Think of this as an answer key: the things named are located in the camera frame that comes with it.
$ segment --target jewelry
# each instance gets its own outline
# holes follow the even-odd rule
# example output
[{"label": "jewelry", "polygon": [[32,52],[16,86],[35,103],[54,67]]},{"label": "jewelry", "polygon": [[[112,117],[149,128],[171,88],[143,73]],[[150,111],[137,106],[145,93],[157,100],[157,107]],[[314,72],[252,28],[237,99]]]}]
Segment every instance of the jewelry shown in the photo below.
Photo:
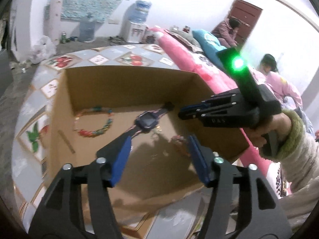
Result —
[{"label": "jewelry", "polygon": [[155,135],[159,135],[161,131],[163,131],[162,128],[160,127],[160,125],[157,125],[156,128],[152,129],[153,134],[151,135],[151,138],[155,140]]},{"label": "jewelry", "polygon": [[[91,112],[106,112],[106,113],[108,113],[108,120],[107,120],[106,124],[102,128],[97,129],[95,131],[87,131],[84,129],[79,130],[78,128],[76,128],[79,118],[81,116],[83,116],[84,113],[91,113]],[[111,118],[111,116],[113,116],[113,111],[110,108],[93,107],[93,108],[81,110],[75,117],[74,130],[77,131],[77,133],[83,137],[96,137],[96,136],[103,135],[112,125],[113,119]]]},{"label": "jewelry", "polygon": [[183,136],[172,136],[171,141],[172,144],[175,146],[176,150],[184,155],[190,157],[190,153],[188,152],[187,148],[187,139]]}]

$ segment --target jar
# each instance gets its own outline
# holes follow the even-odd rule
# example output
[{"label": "jar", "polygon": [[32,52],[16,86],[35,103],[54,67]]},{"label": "jar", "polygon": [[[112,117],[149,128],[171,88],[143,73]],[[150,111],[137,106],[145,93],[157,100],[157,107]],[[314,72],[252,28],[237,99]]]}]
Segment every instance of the jar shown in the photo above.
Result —
[{"label": "jar", "polygon": [[190,31],[190,27],[185,26],[185,27],[183,28],[183,31],[184,31],[184,32],[186,32],[186,33],[189,33],[189,31]]},{"label": "jar", "polygon": [[170,31],[177,31],[178,30],[178,27],[173,25],[172,27],[170,27],[169,29]]}]

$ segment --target metal screw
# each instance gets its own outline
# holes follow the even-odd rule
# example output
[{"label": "metal screw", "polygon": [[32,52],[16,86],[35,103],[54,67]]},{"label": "metal screw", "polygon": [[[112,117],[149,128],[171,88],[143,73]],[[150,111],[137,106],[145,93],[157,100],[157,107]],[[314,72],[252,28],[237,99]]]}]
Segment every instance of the metal screw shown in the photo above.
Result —
[{"label": "metal screw", "polygon": [[248,168],[253,170],[253,171],[256,171],[258,169],[257,165],[255,165],[255,164],[248,165]]},{"label": "metal screw", "polygon": [[221,157],[215,157],[214,162],[217,164],[222,164],[224,162],[224,159]]},{"label": "metal screw", "polygon": [[99,157],[98,159],[96,159],[96,162],[98,164],[104,164],[106,163],[106,159],[104,157]]},{"label": "metal screw", "polygon": [[65,164],[62,167],[63,170],[70,170],[71,168],[72,168],[72,164]]}]

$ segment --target watch strap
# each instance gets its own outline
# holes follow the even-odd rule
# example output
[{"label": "watch strap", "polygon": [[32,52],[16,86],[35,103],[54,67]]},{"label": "watch strap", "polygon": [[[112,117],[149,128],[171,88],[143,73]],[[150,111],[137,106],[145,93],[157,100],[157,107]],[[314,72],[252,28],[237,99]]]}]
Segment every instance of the watch strap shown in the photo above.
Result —
[{"label": "watch strap", "polygon": [[155,111],[154,113],[157,114],[158,118],[163,117],[166,113],[172,111],[174,108],[174,105],[171,102],[165,103],[163,107],[161,107],[159,110]]},{"label": "watch strap", "polygon": [[139,126],[133,125],[125,133],[129,135],[131,138],[133,138],[141,132],[142,132],[142,129]]}]

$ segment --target blue pillow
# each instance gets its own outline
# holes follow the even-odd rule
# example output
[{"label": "blue pillow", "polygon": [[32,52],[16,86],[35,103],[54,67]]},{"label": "blue pillow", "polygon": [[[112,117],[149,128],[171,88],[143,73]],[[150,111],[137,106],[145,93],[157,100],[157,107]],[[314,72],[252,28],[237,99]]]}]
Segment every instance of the blue pillow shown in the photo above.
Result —
[{"label": "blue pillow", "polygon": [[220,70],[225,72],[225,68],[222,62],[216,55],[217,51],[226,49],[226,47],[221,46],[219,40],[208,31],[203,29],[193,30],[193,37],[198,41],[202,50],[204,51],[206,57]]}]

